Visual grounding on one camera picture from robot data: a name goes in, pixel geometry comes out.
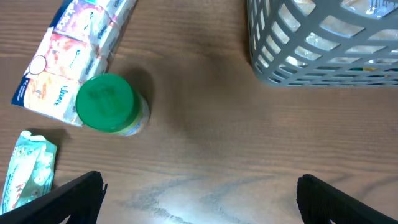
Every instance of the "bottle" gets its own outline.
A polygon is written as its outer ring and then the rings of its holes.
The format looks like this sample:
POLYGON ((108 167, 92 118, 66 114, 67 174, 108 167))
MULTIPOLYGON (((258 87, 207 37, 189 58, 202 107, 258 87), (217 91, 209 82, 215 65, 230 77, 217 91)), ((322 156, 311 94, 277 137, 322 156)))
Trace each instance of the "bottle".
POLYGON ((124 78, 114 74, 85 82, 76 97, 76 112, 83 124, 122 136, 140 132, 150 116, 146 100, 124 78))

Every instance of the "teal packet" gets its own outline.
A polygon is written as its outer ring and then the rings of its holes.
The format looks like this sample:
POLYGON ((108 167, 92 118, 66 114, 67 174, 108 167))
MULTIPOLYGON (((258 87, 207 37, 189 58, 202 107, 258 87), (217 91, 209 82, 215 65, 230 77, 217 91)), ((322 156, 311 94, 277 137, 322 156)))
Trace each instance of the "teal packet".
POLYGON ((0 215, 50 192, 56 152, 43 136, 21 132, 8 167, 0 215))

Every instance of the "green bottle cap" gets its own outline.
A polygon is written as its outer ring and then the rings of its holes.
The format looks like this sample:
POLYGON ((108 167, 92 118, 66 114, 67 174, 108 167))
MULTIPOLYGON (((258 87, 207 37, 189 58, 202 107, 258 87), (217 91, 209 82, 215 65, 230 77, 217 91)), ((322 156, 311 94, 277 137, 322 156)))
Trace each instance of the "green bottle cap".
POLYGON ((118 75, 104 74, 88 80, 76 97, 76 111, 83 124, 107 133, 128 127, 139 110, 138 94, 118 75))

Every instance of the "perforated basket side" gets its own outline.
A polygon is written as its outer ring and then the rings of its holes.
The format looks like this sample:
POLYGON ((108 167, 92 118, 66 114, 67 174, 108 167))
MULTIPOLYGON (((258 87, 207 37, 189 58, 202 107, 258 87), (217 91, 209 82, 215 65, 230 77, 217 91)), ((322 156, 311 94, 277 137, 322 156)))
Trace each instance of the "perforated basket side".
POLYGON ((341 2, 313 0, 315 7, 306 15, 294 0, 247 0, 252 67, 257 77, 277 86, 398 86, 398 41, 372 39, 385 30, 398 34, 398 10, 375 19, 347 10, 341 2), (288 10, 297 20, 297 30, 286 23, 281 10, 288 10), (347 23, 353 33, 349 36, 323 28, 327 18, 347 23), (282 32, 274 32, 273 26, 282 32), (323 49, 307 42, 314 35, 335 46, 323 49), (376 50, 351 51, 358 46, 376 50), (300 54, 303 51, 317 58, 300 54), (292 60, 299 65, 288 62, 292 60))

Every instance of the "wood grain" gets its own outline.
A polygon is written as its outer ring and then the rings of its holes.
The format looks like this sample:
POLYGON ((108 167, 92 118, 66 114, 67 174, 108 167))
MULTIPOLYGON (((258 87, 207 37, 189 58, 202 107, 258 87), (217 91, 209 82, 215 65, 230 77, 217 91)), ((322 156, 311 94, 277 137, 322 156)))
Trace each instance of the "wood grain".
POLYGON ((140 0, 111 72, 148 99, 131 138, 9 104, 60 1, 0 1, 0 187, 19 133, 60 146, 54 185, 109 184, 98 223, 301 223, 313 174, 398 219, 398 89, 271 88, 248 63, 242 0, 140 0))

